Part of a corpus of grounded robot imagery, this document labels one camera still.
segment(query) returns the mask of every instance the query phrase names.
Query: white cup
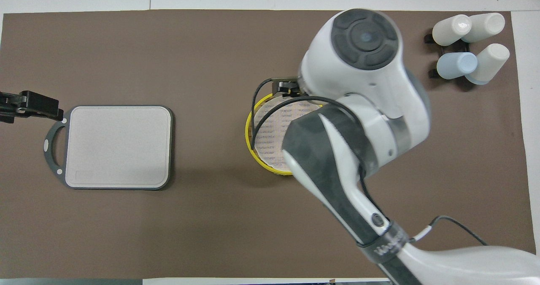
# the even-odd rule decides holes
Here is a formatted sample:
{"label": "white cup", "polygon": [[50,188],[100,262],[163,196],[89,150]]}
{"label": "white cup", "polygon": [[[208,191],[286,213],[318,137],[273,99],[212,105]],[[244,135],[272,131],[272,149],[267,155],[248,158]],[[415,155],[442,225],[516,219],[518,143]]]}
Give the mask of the white cup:
{"label": "white cup", "polygon": [[461,40],[469,43],[497,35],[505,27],[505,18],[499,13],[475,14],[469,19],[472,23],[471,31],[461,37]]}
{"label": "white cup", "polygon": [[446,53],[437,61],[437,73],[444,79],[454,79],[472,73],[478,60],[473,53]]}
{"label": "white cup", "polygon": [[493,79],[509,57],[510,51],[504,45],[490,44],[476,56],[476,70],[465,77],[474,84],[484,85]]}
{"label": "white cup", "polygon": [[433,40],[442,46],[453,44],[471,30],[471,20],[464,14],[437,22],[433,27]]}

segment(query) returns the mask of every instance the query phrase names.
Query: light blue cup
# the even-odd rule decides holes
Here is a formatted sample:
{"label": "light blue cup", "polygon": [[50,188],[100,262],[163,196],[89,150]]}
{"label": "light blue cup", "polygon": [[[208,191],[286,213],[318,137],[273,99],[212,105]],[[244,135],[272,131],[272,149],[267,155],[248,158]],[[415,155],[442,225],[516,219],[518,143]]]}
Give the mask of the light blue cup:
{"label": "light blue cup", "polygon": [[446,53],[437,61],[437,72],[444,79],[454,79],[476,70],[478,59],[473,53]]}

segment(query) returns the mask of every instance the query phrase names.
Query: cutting board hole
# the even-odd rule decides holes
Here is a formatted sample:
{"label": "cutting board hole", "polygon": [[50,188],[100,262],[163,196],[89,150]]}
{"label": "cutting board hole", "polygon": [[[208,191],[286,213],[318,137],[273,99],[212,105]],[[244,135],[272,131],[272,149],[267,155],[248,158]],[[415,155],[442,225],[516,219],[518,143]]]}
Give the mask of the cutting board hole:
{"label": "cutting board hole", "polygon": [[49,147],[52,147],[52,159],[54,163],[58,166],[63,166],[65,162],[65,150],[66,150],[66,129],[60,128],[60,130],[52,139],[52,143],[49,144]]}

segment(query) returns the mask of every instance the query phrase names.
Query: round container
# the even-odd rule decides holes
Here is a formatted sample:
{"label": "round container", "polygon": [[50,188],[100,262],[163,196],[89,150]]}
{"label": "round container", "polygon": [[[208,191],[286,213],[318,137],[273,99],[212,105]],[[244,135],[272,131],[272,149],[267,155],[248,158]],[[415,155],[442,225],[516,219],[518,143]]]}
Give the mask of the round container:
{"label": "round container", "polygon": [[[255,127],[269,110],[286,100],[288,98],[283,98],[280,95],[274,97],[272,94],[262,98],[255,105]],[[283,143],[285,132],[291,121],[318,108],[319,106],[316,104],[302,101],[289,104],[277,110],[266,119],[259,129],[255,139],[254,149],[251,149],[250,146],[251,131],[253,129],[251,127],[250,112],[246,120],[245,138],[247,148],[253,158],[268,171],[279,175],[292,175],[281,152],[281,144]]]}

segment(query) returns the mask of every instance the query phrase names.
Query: brown mat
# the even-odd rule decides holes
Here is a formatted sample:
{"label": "brown mat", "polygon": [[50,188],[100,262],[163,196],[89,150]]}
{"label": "brown mat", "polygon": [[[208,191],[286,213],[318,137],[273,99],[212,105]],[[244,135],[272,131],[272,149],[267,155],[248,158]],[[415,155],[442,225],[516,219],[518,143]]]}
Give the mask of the brown mat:
{"label": "brown mat", "polygon": [[[510,13],[501,34],[471,45],[476,54],[494,42],[512,52],[491,83],[473,89],[427,78],[438,54],[424,34],[457,13],[386,13],[433,120],[426,142],[368,179],[373,197],[410,235],[448,214],[491,244],[534,252]],[[65,110],[167,106],[175,174],[162,191],[72,190],[43,158],[53,121],[0,124],[0,278],[382,277],[315,197],[251,158],[243,137],[254,88],[295,75],[333,14],[6,14],[2,91],[42,93]],[[478,243],[443,221],[417,245]]]}

